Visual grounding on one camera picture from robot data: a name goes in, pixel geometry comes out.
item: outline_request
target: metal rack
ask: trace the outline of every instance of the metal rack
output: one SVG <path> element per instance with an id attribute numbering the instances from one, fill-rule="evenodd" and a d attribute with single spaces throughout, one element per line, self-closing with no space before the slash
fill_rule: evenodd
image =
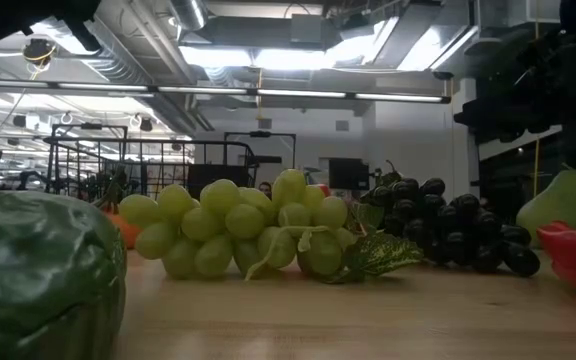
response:
<path id="1" fill-rule="evenodd" d="M 73 136 L 73 129 L 105 132 L 104 136 Z M 107 137 L 108 133 L 116 137 Z M 125 194 L 137 193 L 156 199 L 166 185 L 179 184 L 191 195 L 208 183 L 228 178 L 238 186 L 254 186 L 257 169 L 254 154 L 241 142 L 176 139 L 128 138 L 126 126 L 100 124 L 53 125 L 46 192 L 74 196 L 86 201 L 99 199 L 105 192 L 119 164 L 126 174 Z M 243 149 L 243 165 L 229 165 L 230 147 Z M 197 150 L 203 156 L 195 157 Z M 225 154 L 215 164 L 208 153 Z"/>

